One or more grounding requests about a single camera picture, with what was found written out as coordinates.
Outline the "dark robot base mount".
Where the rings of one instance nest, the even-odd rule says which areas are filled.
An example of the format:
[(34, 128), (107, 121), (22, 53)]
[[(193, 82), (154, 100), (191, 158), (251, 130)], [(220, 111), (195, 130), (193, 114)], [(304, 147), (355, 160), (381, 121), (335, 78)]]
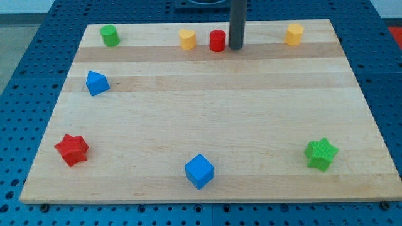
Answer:
[(176, 9), (220, 9), (229, 8), (231, 0), (174, 0)]

